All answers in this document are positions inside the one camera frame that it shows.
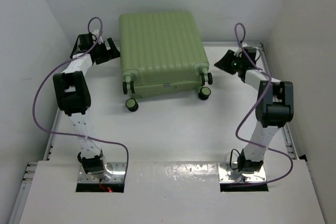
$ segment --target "white tabletop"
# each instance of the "white tabletop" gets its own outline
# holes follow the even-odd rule
[[[237,48],[205,49],[214,77],[207,101],[195,92],[170,94],[140,100],[135,113],[124,106],[120,60],[93,66],[86,75],[92,136],[129,148],[125,192],[76,193],[79,145],[73,137],[56,136],[50,161],[38,164],[21,223],[324,223],[303,161],[295,161],[292,174],[269,185],[269,192],[219,191],[215,163],[245,146],[235,129],[257,91],[212,67]],[[255,123],[252,115],[241,136],[249,138]],[[57,128],[74,132],[64,115]],[[270,146],[286,151],[283,139],[278,132]],[[101,146],[108,161],[125,161],[121,147]],[[288,168],[285,157],[267,152],[268,179]]]

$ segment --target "ribbed suitcase surface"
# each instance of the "ribbed suitcase surface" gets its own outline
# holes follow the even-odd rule
[[[199,82],[208,60],[189,12],[135,13],[120,16],[123,77],[137,76],[135,87]]]

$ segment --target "suitcase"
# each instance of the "suitcase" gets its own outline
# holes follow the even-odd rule
[[[212,84],[209,62],[194,17],[189,12],[122,14],[120,57],[126,107],[137,99],[196,89],[206,100]]]

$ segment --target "mounting plate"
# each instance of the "mounting plate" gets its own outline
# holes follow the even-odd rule
[[[112,171],[113,175],[110,180],[102,181],[102,186],[110,187],[114,193],[123,193],[124,177],[126,163],[107,163],[107,167]],[[99,179],[90,174],[86,174],[82,166],[80,166],[76,192],[104,192],[99,187]]]
[[[260,171],[254,173],[241,173],[238,170],[232,170],[229,162],[218,163],[218,175],[221,191],[268,191],[267,184],[258,185],[258,183],[266,181],[266,173],[264,166]],[[244,184],[255,183],[255,186],[246,186]]]

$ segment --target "purple cable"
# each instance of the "purple cable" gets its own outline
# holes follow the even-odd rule
[[[237,31],[237,28],[238,26],[241,26],[244,30],[244,36],[243,36],[243,40],[245,38],[245,35],[246,35],[246,30],[245,30],[245,27],[242,23],[237,23],[235,25],[235,35],[236,35],[236,39],[237,39],[237,42],[238,42],[238,46],[240,47],[240,49],[243,51],[243,54],[246,56],[246,58],[249,60],[249,62],[252,64],[253,67],[255,67],[255,69],[258,69],[258,70],[261,70],[260,68],[258,68],[254,62],[251,60],[251,58],[249,57],[249,55],[247,54],[247,52],[245,51],[245,49],[243,48],[242,46],[242,42],[243,40],[239,40],[239,37],[238,37],[238,31]],[[258,106],[258,104],[262,101],[262,99],[264,98],[264,96],[266,95],[269,87],[271,86],[271,83],[272,83],[272,76],[270,76],[269,74],[265,73],[264,71],[261,71],[261,73],[268,77],[268,82],[267,82],[267,85],[265,87],[265,90],[262,92],[262,94],[260,95],[260,97],[258,98],[258,100],[256,101],[256,103],[253,105],[253,107],[247,112],[246,116],[243,118],[243,120],[239,123],[238,127],[237,127],[237,130],[236,130],[236,137],[245,142],[245,143],[249,143],[249,144],[254,144],[256,146],[259,146],[260,148],[266,148],[266,146],[262,145],[262,144],[258,144],[258,143],[255,143],[255,142],[252,142],[252,141],[249,141],[249,140],[246,140],[246,139],[243,139],[242,137],[240,137],[238,135],[240,129],[242,128],[242,125],[246,122],[246,120],[248,119],[248,117],[252,114],[252,112],[255,110],[255,108]],[[275,179],[271,179],[269,181],[265,181],[265,182],[260,182],[260,183],[252,183],[252,184],[239,184],[239,185],[233,185],[233,187],[240,187],[240,186],[259,186],[259,185],[264,185],[264,184],[269,184],[269,183],[272,183],[272,182],[275,182],[275,181],[279,181],[285,177],[287,177],[293,170],[293,160],[291,159],[291,157],[287,154],[287,153],[284,153],[284,152],[281,152],[281,151],[278,151],[276,149],[273,149],[273,148],[268,148],[270,151],[272,152],[276,152],[276,153],[279,153],[281,155],[284,155],[286,157],[288,157],[288,159],[290,160],[290,168],[288,170],[288,172],[286,172],[284,175],[278,177],[278,178],[275,178]]]
[[[60,65],[58,65],[57,67],[55,67],[45,78],[44,80],[42,81],[41,85],[38,87],[37,89],[37,92],[35,94],[35,97],[34,97],[34,101],[33,101],[33,119],[34,119],[34,122],[35,124],[37,125],[37,127],[39,127],[42,131],[44,132],[47,132],[49,134],[54,134],[54,135],[64,135],[64,136],[76,136],[76,137],[86,137],[85,135],[80,135],[80,134],[75,134],[75,133],[66,133],[66,132],[57,132],[57,131],[50,131],[46,128],[43,128],[43,126],[41,126],[37,119],[36,119],[36,113],[35,113],[35,108],[36,108],[36,102],[37,102],[37,98],[38,98],[38,95],[40,94],[40,91],[43,87],[43,85],[46,83],[46,81],[49,79],[49,77],[54,73],[56,72],[56,70],[58,70],[60,67],[64,66],[65,64],[68,64],[74,60],[77,60],[79,59],[80,57],[83,57],[84,55],[86,54],[89,54],[91,52],[91,50],[96,46],[96,44],[98,43],[99,39],[101,38],[101,35],[103,33],[103,23],[101,21],[101,19],[99,17],[93,17],[90,19],[89,23],[88,23],[88,32],[90,32],[90,24],[92,21],[94,21],[95,19],[97,19],[100,23],[100,30],[99,30],[99,35],[98,35],[98,38],[96,39],[96,41],[94,42],[94,44],[92,45],[92,47],[90,47],[86,52],[84,52],[82,55],[76,57],[76,58],[72,58],[70,60],[67,60],[63,63],[61,63]],[[126,155],[127,155],[127,158],[126,158],[126,168],[125,168],[125,176],[124,176],[124,181],[123,183],[125,184],[125,180],[126,180],[126,174],[127,174],[127,170],[128,170],[128,162],[129,162],[129,151],[127,149],[127,147],[122,144],[122,143],[117,143],[117,142],[109,142],[109,141],[104,141],[104,140],[100,140],[100,139],[97,139],[97,138],[94,138],[94,137],[91,137],[91,136],[88,136],[87,137],[88,139],[90,140],[93,140],[93,141],[96,141],[96,142],[100,142],[100,143],[104,143],[104,144],[114,144],[114,145],[120,145],[122,146],[125,151],[126,151]]]

